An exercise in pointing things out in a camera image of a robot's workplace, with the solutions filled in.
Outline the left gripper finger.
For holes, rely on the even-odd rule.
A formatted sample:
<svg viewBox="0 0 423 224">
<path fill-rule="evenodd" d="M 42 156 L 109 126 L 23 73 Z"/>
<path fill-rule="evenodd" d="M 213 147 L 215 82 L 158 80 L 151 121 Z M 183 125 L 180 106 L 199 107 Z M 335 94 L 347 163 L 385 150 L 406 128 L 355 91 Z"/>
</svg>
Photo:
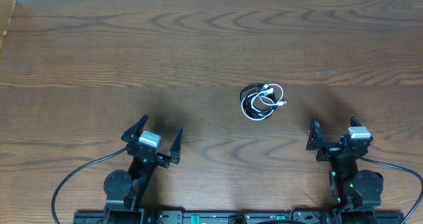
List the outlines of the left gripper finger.
<svg viewBox="0 0 423 224">
<path fill-rule="evenodd" d="M 138 140 L 143 131 L 143 127 L 148 120 L 148 115 L 144 115 L 137 123 L 128 128 L 121 136 L 121 140 L 130 143 L 133 140 Z"/>
<path fill-rule="evenodd" d="M 170 149 L 170 162 L 174 164 L 179 164 L 180 162 L 180 152 L 181 152 L 181 140 L 182 140 L 182 133 L 183 128 L 180 128 L 176 138 L 174 140 L 174 143 Z"/>
</svg>

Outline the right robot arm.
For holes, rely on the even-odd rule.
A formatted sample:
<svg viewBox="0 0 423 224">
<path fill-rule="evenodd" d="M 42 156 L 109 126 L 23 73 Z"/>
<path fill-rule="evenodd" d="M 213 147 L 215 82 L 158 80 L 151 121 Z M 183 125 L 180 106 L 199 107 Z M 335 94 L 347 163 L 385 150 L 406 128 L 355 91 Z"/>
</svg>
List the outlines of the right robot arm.
<svg viewBox="0 0 423 224">
<path fill-rule="evenodd" d="M 369 130 L 355 116 L 340 140 L 325 141 L 321 126 L 311 120 L 306 150 L 316 151 L 318 162 L 330 163 L 332 195 L 339 206 L 330 212 L 333 223 L 376 223 L 374 207 L 381 204 L 383 176 L 371 170 L 359 170 L 357 160 L 368 152 L 373 141 Z"/>
</svg>

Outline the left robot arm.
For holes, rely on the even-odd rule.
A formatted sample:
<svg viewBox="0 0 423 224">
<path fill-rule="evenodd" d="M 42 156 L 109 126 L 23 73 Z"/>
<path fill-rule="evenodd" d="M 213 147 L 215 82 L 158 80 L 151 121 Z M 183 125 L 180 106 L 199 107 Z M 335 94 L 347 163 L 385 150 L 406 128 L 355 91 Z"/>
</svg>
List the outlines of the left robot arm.
<svg viewBox="0 0 423 224">
<path fill-rule="evenodd" d="M 104 180 L 106 205 L 103 223 L 156 223 L 157 213 L 141 207 L 141 199 L 157 167 L 179 164 L 183 129 L 180 128 L 168 155 L 160 153 L 161 136 L 143 129 L 147 115 L 121 137 L 125 152 L 133 157 L 128 170 L 115 170 Z"/>
</svg>

